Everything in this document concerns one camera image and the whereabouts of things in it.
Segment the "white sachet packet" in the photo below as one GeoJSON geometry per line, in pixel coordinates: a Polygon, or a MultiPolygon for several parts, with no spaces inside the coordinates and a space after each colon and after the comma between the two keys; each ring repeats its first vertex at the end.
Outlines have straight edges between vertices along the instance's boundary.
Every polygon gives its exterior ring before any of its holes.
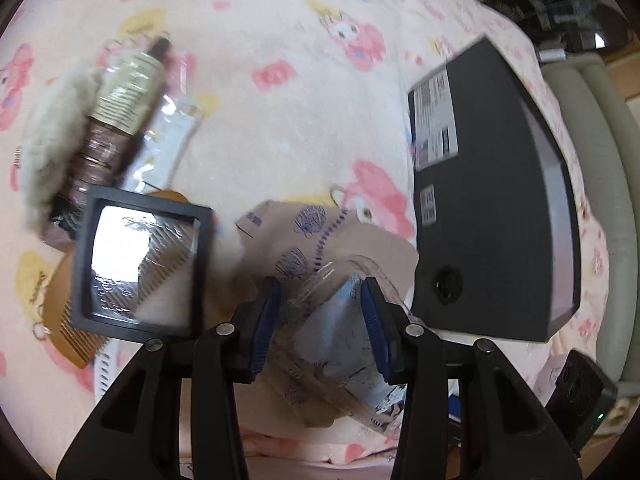
{"type": "Polygon", "coordinates": [[[186,144],[204,117],[189,93],[195,65],[195,56],[186,50],[168,55],[163,90],[119,177],[122,190],[148,194],[170,188],[186,144]]]}

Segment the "grey green sofa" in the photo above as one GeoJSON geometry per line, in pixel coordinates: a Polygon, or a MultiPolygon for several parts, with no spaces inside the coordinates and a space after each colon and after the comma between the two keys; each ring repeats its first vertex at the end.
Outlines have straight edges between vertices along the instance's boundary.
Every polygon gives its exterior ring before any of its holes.
{"type": "Polygon", "coordinates": [[[593,356],[621,396],[639,393],[639,126],[605,64],[584,54],[542,69],[582,229],[582,302],[553,350],[593,356]]]}

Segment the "black open storage box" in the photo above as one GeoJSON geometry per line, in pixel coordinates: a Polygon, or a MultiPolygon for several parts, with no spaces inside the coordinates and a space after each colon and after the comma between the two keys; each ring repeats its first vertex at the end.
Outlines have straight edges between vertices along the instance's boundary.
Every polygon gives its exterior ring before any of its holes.
{"type": "Polygon", "coordinates": [[[408,95],[416,268],[430,327],[545,342],[582,281],[567,162],[532,96],[488,40],[408,95]]]}

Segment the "pink cartoon blanket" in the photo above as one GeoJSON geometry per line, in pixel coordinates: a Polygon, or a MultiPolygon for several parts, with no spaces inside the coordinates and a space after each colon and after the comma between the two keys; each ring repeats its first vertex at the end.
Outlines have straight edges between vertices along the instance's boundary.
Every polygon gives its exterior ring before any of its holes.
{"type": "Polygon", "coordinates": [[[167,34],[205,113],[172,185],[218,219],[212,282],[234,305],[235,221],[265,200],[327,204],[340,186],[397,234],[416,230],[408,90],[481,36],[512,65],[570,167],[582,230],[582,303],[546,344],[505,342],[526,382],[554,356],[596,350],[608,251],[559,103],[524,32],[476,0],[25,0],[1,38],[1,407],[48,474],[94,404],[93,374],[53,348],[39,310],[60,254],[24,228],[18,153],[28,118],[81,62],[167,34]]]}

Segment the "brown shell pattern pouch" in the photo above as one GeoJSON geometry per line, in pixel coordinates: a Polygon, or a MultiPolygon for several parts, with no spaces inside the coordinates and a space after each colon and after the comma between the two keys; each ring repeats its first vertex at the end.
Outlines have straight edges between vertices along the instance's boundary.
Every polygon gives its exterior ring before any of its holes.
{"type": "MultiPolygon", "coordinates": [[[[322,263],[352,255],[381,262],[416,252],[408,240],[360,221],[355,211],[337,207],[266,200],[236,220],[235,226],[244,248],[242,271],[256,283],[264,278],[280,281],[280,310],[293,289],[322,263]]],[[[265,366],[269,380],[268,358],[269,352],[265,366]]]]}

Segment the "clear plastic packet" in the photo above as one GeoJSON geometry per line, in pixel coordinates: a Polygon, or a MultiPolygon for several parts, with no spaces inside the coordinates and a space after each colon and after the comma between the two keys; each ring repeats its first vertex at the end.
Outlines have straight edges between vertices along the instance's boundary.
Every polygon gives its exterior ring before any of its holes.
{"type": "Polygon", "coordinates": [[[376,368],[360,286],[375,278],[386,300],[405,307],[417,263],[416,252],[381,262],[364,255],[334,258],[288,296],[268,375],[304,426],[328,428],[350,417],[386,436],[399,427],[405,388],[387,385],[376,368]]]}

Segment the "brown cosmetic bottle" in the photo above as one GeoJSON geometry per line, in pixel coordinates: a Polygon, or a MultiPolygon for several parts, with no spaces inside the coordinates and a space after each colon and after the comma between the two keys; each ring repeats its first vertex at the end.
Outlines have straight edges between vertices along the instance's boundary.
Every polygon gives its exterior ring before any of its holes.
{"type": "Polygon", "coordinates": [[[108,68],[96,102],[85,120],[84,136],[73,154],[62,188],[55,194],[41,239],[65,252],[76,240],[82,210],[93,185],[114,183],[165,83],[165,36],[146,49],[128,53],[108,68]]]}

